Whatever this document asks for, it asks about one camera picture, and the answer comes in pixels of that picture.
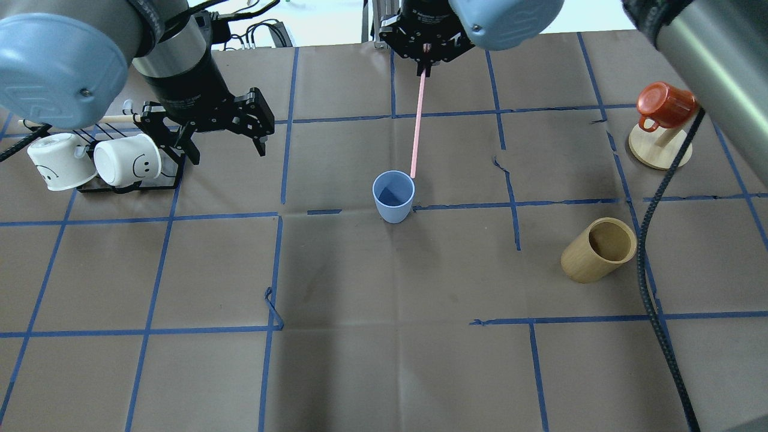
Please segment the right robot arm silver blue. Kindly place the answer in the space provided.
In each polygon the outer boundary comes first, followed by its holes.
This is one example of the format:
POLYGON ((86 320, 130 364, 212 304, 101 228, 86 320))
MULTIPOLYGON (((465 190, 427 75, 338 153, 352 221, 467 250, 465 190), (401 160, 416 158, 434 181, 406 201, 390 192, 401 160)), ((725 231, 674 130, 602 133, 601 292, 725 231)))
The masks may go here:
POLYGON ((419 70, 541 33, 634 28, 766 181, 765 1, 389 1, 373 38, 419 70))

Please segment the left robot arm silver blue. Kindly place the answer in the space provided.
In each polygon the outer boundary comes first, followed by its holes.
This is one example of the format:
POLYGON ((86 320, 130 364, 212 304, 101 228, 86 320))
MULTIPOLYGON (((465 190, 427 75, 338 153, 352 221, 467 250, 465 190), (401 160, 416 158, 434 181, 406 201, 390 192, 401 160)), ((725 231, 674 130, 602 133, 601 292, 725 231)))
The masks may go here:
POLYGON ((171 159, 198 164, 196 133, 249 137, 260 156, 275 117, 261 90, 235 96, 211 53, 229 23, 262 11, 219 16, 214 1, 3 1, 2 106, 32 121, 2 159, 49 133, 104 122, 135 67, 155 99, 129 120, 171 159))

